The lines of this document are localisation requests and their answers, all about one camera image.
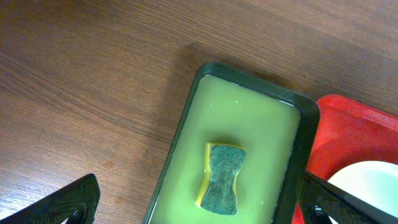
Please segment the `wooden table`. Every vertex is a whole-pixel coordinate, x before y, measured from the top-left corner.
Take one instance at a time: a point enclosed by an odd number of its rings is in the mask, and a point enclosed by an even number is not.
[[[87,174],[140,223],[197,68],[398,114],[398,2],[3,1],[0,218]]]

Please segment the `green liquid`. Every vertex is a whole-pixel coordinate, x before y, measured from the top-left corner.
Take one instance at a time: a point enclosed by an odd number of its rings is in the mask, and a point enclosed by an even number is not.
[[[203,77],[150,223],[270,223],[299,121],[300,112],[291,105],[218,77]],[[237,144],[247,151],[236,178],[236,215],[195,205],[205,175],[206,142]]]

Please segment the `black plastic object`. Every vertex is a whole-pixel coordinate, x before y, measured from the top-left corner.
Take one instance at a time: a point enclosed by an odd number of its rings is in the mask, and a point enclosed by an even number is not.
[[[298,182],[297,197],[306,224],[331,224],[329,216],[338,223],[398,223],[398,218],[307,171]]]
[[[91,224],[100,200],[94,174],[88,174],[49,196],[3,219],[0,224]]]
[[[294,105],[300,110],[301,120],[298,126],[297,135],[294,141],[294,148],[287,166],[284,183],[280,191],[280,195],[275,208],[273,223],[291,223],[295,204],[297,201],[295,189],[299,181],[300,174],[305,170],[308,158],[310,156],[311,147],[315,138],[319,122],[319,109],[317,104],[310,98],[292,92],[280,86],[268,83],[264,80],[256,78],[237,69],[231,68],[220,63],[210,62],[202,65],[193,81],[187,103],[185,104],[180,123],[174,136],[169,154],[166,158],[160,174],[159,181],[156,185],[155,192],[150,201],[143,223],[149,223],[152,212],[154,211],[159,191],[163,183],[167,168],[170,165],[175,146],[180,137],[182,127],[187,118],[188,110],[191,106],[193,96],[197,90],[199,81],[206,75],[214,75],[224,80],[233,82],[248,89],[265,94],[277,100]]]

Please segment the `black tray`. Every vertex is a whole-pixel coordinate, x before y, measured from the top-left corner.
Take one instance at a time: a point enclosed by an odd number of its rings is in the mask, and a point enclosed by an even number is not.
[[[299,181],[300,174],[305,170],[305,167],[307,166],[313,140],[315,138],[315,133],[318,127],[320,117],[318,106],[313,100],[306,96],[300,95],[288,89],[268,83],[252,75],[248,75],[237,69],[215,62],[206,63],[202,65],[197,71],[195,79],[192,83],[187,103],[185,104],[184,111],[180,119],[180,123],[178,124],[173,143],[171,145],[169,154],[166,158],[166,162],[160,174],[159,181],[157,182],[155,192],[149,203],[146,215],[144,217],[144,221],[142,223],[149,223],[152,212],[155,209],[154,207],[159,196],[159,190],[162,186],[167,168],[169,168],[170,160],[180,137],[180,133],[184,125],[185,119],[187,118],[188,110],[191,106],[193,96],[196,92],[200,79],[205,75],[214,75],[216,77],[220,77],[222,79],[252,89],[259,93],[263,93],[277,100],[294,105],[297,109],[300,110],[300,124],[298,126],[292,155],[290,156],[289,163],[287,165],[285,179],[282,184],[282,188],[277,201],[277,206],[275,208],[274,218],[272,221],[273,223],[292,223],[292,217],[297,201],[297,197],[295,194],[296,186]]]

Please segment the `green scouring pad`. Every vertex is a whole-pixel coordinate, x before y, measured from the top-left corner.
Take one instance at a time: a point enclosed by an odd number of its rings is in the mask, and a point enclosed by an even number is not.
[[[207,143],[205,179],[196,205],[220,215],[235,215],[236,176],[242,168],[246,151],[238,146]]]

